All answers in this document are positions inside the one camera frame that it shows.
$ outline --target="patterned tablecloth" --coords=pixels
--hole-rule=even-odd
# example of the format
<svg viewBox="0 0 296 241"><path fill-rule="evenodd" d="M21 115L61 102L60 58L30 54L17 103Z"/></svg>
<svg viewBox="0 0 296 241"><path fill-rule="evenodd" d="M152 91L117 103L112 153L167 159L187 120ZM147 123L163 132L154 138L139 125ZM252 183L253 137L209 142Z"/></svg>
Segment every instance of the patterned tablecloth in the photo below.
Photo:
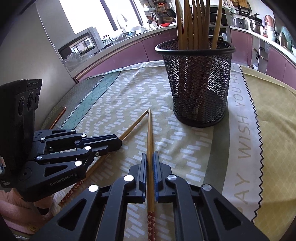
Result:
<svg viewBox="0 0 296 241"><path fill-rule="evenodd" d="M223 120L209 128L193 128L174 116L170 84L163 61L147 62L112 72L115 81L92 101L84 98L60 128L72 122L88 136L122 134L145 110L152 109L154 149L160 161L193 185L209 183L234 204L270 240L279 240L296 214L296 91L255 70L231 65L227 109ZM96 91L99 84L87 93ZM111 153L101 168L79 189L90 184L106 186L126 175L146 152L145 117ZM66 188L54 197L51 211L60 211ZM157 240L175 240L171 204L156 204ZM144 204L128 204L125 240L147 240Z"/></svg>

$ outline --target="zigzag line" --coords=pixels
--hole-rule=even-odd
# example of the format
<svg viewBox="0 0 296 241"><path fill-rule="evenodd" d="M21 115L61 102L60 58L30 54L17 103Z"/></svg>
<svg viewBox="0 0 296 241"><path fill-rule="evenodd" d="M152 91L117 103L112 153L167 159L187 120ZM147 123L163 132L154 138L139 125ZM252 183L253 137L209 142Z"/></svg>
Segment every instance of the zigzag line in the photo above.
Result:
<svg viewBox="0 0 296 241"><path fill-rule="evenodd" d="M244 79L244 84L246 85L246 88L247 88L247 91L248 91L248 94L249 94L249 97L250 97L250 100L251 100L251 103L252 103L252 106L253 106L253 110L254 110L254 114L255 114L255 118L256 118L256 124L257 124L257 129L258 129L258 135L260 136L260 138L259 138L259 141L260 141L260 149L261 149L261 152L260 152L260 155L261 155L261 160L260 160L260 163L261 163L261 168L260 168L260 172L261 172L261 176L259 177L260 178L260 180L261 180L261 183L260 183L260 185L259 185L259 187L260 187L260 189L261 189L261 191L260 191L260 193L259 193L259 196L260 196L260 201L258 202L258 205L259 205L259 208L257 208L255 211L254 211L254 213L255 213L255 217L254 218L252 218L252 220L251 220L251 222L252 223L254 223L254 219L257 217L257 211L261 208L261 202L262 202L262 200L263 200L263 198L262 198L262 196L261 196L261 193L263 192L263 189L262 189L262 184L263 184L263 180L261 179L262 178L262 176L263 176L263 172L262 172L262 168L264 167L264 165L263 165L263 163L262 163L262 161L263 161L263 155L262 155L262 153L263 153L263 149L262 149L262 145L263 145L263 143L262 143L262 141L261 141L261 139L262 139L262 136L260 135L260 133L261 133L261 131L260 131L260 129L259 129L259 124L258 124L258 122L259 122L259 120L258 120L258 115L257 115L257 110L255 109L255 105L254 105L254 102L253 102L253 98L252 98L252 96L251 96L251 92L250 92L250 90L249 90L249 87L248 87L248 85L247 85L247 82L246 82L246 79L245 79L245 77L244 77L244 73L243 73L243 71L242 71L242 68L241 68L241 66L239 65L239 68L240 68L240 71L241 71L241 73L242 73L242 76L243 76L243 79Z"/></svg>

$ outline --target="triangular cutout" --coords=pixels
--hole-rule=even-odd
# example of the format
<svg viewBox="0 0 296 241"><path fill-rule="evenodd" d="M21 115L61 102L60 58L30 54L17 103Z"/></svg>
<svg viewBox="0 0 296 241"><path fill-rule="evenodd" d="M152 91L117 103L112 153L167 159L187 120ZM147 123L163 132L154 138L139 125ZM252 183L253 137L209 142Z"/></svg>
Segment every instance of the triangular cutout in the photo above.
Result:
<svg viewBox="0 0 296 241"><path fill-rule="evenodd" d="M80 218L85 204L86 199L82 199L75 207L72 208L72 210L68 212L67 215L59 220L58 225L60 227L73 231L77 225L78 219Z"/></svg>
<svg viewBox="0 0 296 241"><path fill-rule="evenodd" d="M61 170L66 169L68 166L67 165L63 165L63 166L56 166L56 167L47 167L45 168L45 172L44 172L44 176L48 177L52 174L55 174Z"/></svg>
<svg viewBox="0 0 296 241"><path fill-rule="evenodd" d="M241 225L240 220L231 211L229 211L228 208L225 207L218 199L215 199L214 203L222 219L223 226L226 230L231 230Z"/></svg>

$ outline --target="mesh pencil holder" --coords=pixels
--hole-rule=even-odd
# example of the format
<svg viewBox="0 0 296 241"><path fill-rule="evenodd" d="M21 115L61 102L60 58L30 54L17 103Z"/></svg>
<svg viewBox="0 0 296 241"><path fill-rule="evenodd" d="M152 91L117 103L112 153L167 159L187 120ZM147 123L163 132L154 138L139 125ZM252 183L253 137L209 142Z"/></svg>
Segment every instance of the mesh pencil holder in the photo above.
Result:
<svg viewBox="0 0 296 241"><path fill-rule="evenodd" d="M221 121L235 47L219 39L215 50L179 50L178 40L173 39L157 45L155 51L163 57L178 120L200 128Z"/></svg>

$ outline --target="red bowl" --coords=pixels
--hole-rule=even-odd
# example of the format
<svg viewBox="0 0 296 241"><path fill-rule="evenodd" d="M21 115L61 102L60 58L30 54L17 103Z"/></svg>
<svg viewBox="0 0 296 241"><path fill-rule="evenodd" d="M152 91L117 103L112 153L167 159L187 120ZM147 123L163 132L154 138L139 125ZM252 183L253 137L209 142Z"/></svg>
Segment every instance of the red bowl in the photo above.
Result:
<svg viewBox="0 0 296 241"><path fill-rule="evenodd" d="M163 24L161 24L161 26L162 27L167 27L167 26L169 26L171 23L163 23Z"/></svg>

